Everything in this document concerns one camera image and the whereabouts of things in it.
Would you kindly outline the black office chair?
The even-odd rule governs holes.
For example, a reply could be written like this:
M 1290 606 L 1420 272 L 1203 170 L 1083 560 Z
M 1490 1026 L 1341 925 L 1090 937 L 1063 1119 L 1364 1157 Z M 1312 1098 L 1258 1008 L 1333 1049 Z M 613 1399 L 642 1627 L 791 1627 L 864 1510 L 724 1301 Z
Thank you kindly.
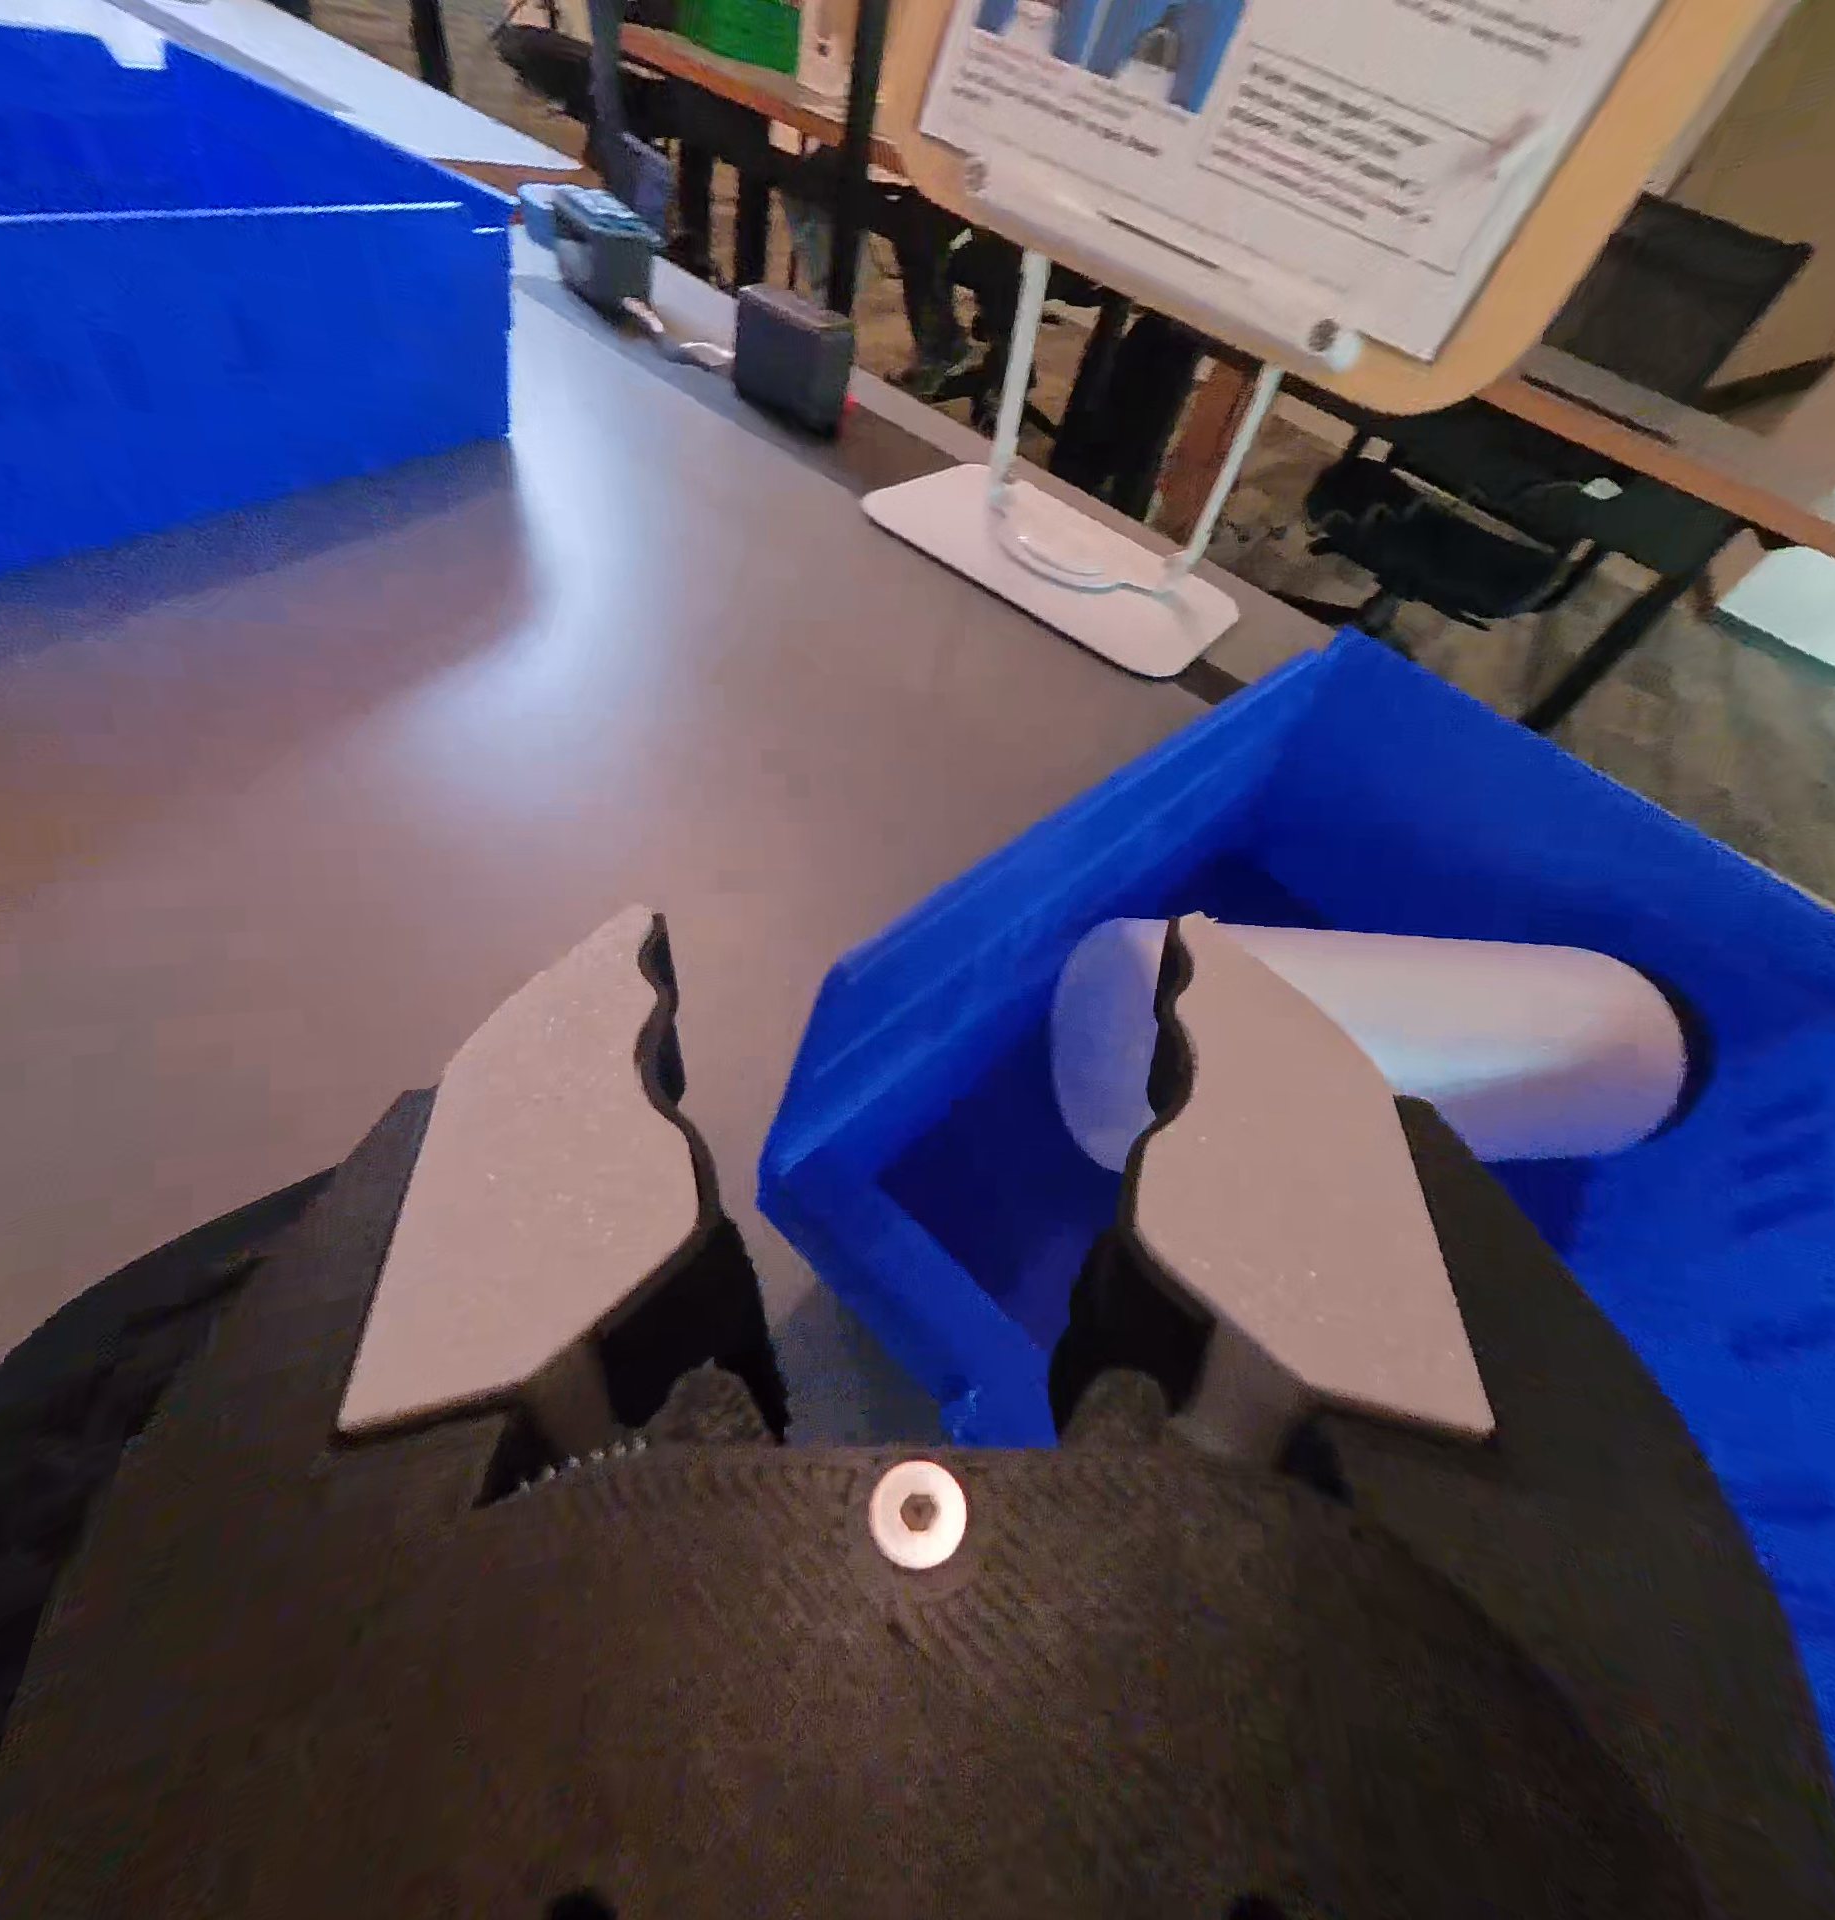
M 1544 344 L 1699 404 L 1812 254 L 1812 243 L 1641 194 L 1552 320 Z
M 1518 539 L 1412 486 L 1352 444 L 1324 468 L 1304 499 L 1314 560 L 1345 560 L 1374 581 L 1357 606 L 1296 600 L 1314 615 L 1393 642 L 1403 606 L 1435 610 L 1486 629 L 1500 619 L 1541 615 L 1567 600 L 1601 565 L 1601 547 L 1584 539 L 1557 550 Z

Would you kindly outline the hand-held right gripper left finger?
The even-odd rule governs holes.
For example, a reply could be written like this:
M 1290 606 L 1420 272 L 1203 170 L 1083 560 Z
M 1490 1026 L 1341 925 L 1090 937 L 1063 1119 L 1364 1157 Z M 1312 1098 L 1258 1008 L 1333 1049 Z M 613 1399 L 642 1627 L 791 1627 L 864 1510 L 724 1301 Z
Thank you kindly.
M 453 1057 L 353 1349 L 336 1435 L 497 1412 L 558 1463 L 647 1432 L 714 1369 L 789 1428 L 762 1282 L 684 1109 L 666 921 L 631 905 Z

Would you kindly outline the blue plastic bin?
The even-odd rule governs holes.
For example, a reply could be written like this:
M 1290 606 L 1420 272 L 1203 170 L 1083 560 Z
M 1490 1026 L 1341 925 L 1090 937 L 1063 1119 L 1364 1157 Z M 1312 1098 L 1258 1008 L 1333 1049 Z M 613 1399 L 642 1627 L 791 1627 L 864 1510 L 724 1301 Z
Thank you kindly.
M 0 575 L 506 438 L 513 225 L 153 30 L 0 20 Z
M 956 1442 L 1048 1442 L 1114 1176 L 1052 1142 L 1048 970 L 1112 913 L 1600 949 L 1693 1018 L 1691 1114 L 1499 1169 L 1688 1418 L 1835 1765 L 1835 913 L 1373 641 L 1233 695 L 835 964 L 762 1210 Z

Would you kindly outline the wooden desk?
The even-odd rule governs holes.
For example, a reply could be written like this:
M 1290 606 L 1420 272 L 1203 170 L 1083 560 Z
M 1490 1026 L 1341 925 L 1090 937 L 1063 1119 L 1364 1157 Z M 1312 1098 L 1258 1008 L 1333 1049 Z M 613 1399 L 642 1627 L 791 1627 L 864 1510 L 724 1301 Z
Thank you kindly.
M 1596 450 L 1718 516 L 1714 538 L 1699 543 L 1684 564 L 1655 564 L 1632 544 L 1613 544 L 1655 579 L 1528 703 L 1518 719 L 1531 733 L 1547 734 L 1560 726 L 1744 531 L 1768 550 L 1795 547 L 1835 561 L 1833 485 L 1780 453 L 1770 440 L 1730 419 L 1544 344 L 1486 385 L 1480 400 L 1571 445 Z
M 847 103 L 816 94 L 794 75 L 732 60 L 671 30 L 640 22 L 619 27 L 619 58 L 666 79 L 702 87 L 706 94 L 784 125 L 828 148 L 844 141 Z

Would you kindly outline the white plastic bottle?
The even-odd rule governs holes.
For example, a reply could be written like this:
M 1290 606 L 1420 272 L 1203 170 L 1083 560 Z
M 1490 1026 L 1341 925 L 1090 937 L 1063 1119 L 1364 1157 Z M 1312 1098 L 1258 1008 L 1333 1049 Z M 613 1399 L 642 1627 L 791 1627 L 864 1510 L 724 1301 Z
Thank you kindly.
M 1601 951 L 1209 921 L 1433 1103 L 1484 1162 L 1620 1153 L 1670 1114 L 1684 1052 L 1667 1003 Z M 1048 1071 L 1075 1142 L 1122 1169 L 1150 1125 L 1169 923 L 1114 918 L 1059 972 Z

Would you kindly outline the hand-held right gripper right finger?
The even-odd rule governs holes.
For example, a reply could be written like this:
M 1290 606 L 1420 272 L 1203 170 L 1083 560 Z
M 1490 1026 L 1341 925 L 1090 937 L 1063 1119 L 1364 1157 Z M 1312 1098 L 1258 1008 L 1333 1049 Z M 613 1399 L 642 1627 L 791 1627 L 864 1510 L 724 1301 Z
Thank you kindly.
M 1497 1432 L 1386 1076 L 1205 914 L 1144 981 L 1150 1116 L 1051 1357 L 1069 1432 L 1105 1375 L 1151 1380 L 1205 1453 L 1276 1463 L 1327 1410 L 1461 1444 Z

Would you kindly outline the dark grey box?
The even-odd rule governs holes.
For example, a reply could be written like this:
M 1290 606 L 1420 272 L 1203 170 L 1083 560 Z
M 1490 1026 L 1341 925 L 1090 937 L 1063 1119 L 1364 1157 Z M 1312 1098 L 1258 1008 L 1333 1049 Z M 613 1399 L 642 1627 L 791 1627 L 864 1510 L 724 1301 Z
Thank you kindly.
M 738 291 L 732 379 L 738 396 L 800 431 L 840 432 L 855 365 L 850 314 L 782 285 Z

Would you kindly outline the green crate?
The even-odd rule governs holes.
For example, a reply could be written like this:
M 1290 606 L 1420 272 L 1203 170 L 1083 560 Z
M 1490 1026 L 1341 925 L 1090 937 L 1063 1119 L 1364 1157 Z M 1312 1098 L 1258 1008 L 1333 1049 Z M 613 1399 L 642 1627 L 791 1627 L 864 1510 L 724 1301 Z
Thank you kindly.
M 801 12 L 800 2 L 677 2 L 676 33 L 711 56 L 794 75 Z

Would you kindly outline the wooden sign board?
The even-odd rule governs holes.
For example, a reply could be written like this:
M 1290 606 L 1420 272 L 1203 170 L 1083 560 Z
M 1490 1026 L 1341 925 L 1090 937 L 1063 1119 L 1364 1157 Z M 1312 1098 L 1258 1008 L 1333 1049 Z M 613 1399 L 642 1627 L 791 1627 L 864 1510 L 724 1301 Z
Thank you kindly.
M 1791 4 L 899 4 L 945 209 L 1377 413 L 1477 396 L 1649 237 Z

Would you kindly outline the grey battery charger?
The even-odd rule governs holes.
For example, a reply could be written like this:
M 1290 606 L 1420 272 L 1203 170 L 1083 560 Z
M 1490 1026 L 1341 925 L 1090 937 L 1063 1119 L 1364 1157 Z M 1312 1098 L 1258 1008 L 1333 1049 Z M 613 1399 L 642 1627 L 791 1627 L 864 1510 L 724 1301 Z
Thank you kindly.
M 551 200 L 551 244 L 559 276 L 593 310 L 649 309 L 664 235 L 616 194 L 562 187 Z

